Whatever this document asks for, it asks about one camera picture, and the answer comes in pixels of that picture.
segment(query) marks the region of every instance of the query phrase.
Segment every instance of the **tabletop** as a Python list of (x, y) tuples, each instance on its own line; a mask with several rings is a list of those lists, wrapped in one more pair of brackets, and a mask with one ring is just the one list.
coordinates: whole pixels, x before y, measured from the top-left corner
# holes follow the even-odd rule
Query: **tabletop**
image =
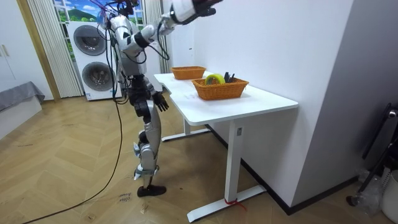
[[(205, 72), (204, 77), (212, 74)], [(296, 101), (247, 85), (240, 98), (206, 101), (198, 96), (191, 80), (176, 80), (173, 73), (155, 78), (170, 92), (170, 98), (188, 124), (229, 121), (298, 107)]]

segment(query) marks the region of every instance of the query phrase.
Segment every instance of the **woven basket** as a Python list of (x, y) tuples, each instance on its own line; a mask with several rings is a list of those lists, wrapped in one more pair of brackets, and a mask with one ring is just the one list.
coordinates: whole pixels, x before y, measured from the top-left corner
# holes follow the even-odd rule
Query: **woven basket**
[(213, 80), (212, 85), (205, 85), (204, 79), (192, 80), (198, 95), (204, 100), (222, 100), (241, 97), (249, 82), (234, 78), (231, 83), (218, 84)]
[(175, 79), (178, 79), (178, 80), (202, 78), (205, 70), (206, 70), (206, 68), (199, 67), (199, 66), (173, 67), (172, 68), (174, 77), (175, 77)]

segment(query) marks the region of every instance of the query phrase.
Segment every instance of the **stacked washer dryer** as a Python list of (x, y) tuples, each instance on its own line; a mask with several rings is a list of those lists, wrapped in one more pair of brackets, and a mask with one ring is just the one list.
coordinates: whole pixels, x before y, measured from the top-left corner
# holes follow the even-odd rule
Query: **stacked washer dryer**
[[(67, 31), (87, 100), (112, 98), (112, 74), (106, 61), (105, 31), (100, 27), (97, 30), (95, 22), (72, 21), (67, 23)], [(108, 40), (109, 62), (110, 53), (111, 44)], [(116, 74), (114, 57), (111, 63), (113, 64), (113, 74)], [(118, 76), (113, 75), (113, 77), (115, 89), (117, 89), (116, 97), (121, 97)]]

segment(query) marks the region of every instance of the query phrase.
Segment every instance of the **washing machine door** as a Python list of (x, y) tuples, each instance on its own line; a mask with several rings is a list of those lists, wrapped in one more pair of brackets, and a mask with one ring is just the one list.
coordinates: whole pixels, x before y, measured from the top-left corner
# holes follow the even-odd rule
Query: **washing machine door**
[(102, 62), (91, 62), (81, 73), (84, 83), (96, 91), (107, 91), (112, 89), (112, 74), (107, 64)]
[(100, 30), (90, 25), (77, 28), (73, 34), (73, 39), (79, 50), (92, 56), (100, 55), (105, 51), (104, 37), (105, 35)]

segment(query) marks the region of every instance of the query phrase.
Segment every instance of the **window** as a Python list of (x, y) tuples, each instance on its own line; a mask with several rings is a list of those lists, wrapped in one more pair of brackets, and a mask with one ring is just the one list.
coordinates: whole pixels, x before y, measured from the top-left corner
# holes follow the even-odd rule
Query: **window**
[[(63, 38), (68, 46), (70, 57), (75, 62), (75, 55), (73, 54), (65, 22), (96, 22), (96, 17), (100, 9), (89, 0), (53, 0), (53, 2), (58, 21), (63, 31)], [(99, 2), (105, 5), (109, 0), (99, 0)], [(138, 0), (138, 3), (139, 5), (134, 8), (134, 15), (130, 15), (129, 20), (135, 23), (139, 30), (142, 30), (144, 28), (144, 18), (142, 16), (141, 0)]]
[(141, 0), (138, 0), (139, 5), (134, 8), (134, 15), (130, 15), (129, 19), (135, 23), (139, 30), (144, 28), (144, 19), (142, 16)]

